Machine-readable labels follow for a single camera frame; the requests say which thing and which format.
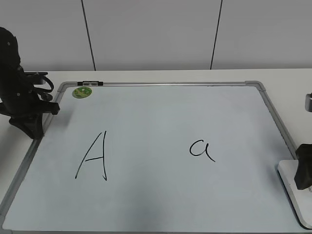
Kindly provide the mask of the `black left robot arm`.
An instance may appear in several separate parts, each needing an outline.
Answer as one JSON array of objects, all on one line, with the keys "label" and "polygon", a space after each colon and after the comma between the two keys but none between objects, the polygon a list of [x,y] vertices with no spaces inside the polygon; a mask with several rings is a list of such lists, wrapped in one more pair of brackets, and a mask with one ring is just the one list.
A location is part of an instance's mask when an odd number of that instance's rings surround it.
[{"label": "black left robot arm", "polygon": [[54,90],[47,72],[25,72],[21,66],[17,38],[0,28],[0,113],[31,139],[43,137],[43,114],[57,115]]}]

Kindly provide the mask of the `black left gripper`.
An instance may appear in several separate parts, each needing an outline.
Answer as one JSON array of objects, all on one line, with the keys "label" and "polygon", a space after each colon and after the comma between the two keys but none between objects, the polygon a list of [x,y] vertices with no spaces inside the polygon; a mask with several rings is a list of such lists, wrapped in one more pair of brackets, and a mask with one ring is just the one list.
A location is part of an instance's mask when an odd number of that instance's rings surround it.
[{"label": "black left gripper", "polygon": [[10,116],[9,123],[27,134],[31,139],[43,137],[42,114],[58,114],[60,107],[52,102],[50,94],[54,89],[46,76],[43,85],[32,84],[25,72],[1,70],[0,113]]}]

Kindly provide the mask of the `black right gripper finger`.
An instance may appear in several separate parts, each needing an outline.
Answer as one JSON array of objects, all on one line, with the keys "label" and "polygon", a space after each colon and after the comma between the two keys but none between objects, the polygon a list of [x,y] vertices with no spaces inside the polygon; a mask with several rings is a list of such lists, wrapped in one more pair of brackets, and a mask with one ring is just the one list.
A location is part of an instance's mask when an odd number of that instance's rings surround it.
[{"label": "black right gripper finger", "polygon": [[294,181],[298,190],[304,190],[312,185],[312,145],[301,144],[295,154],[298,167]]}]

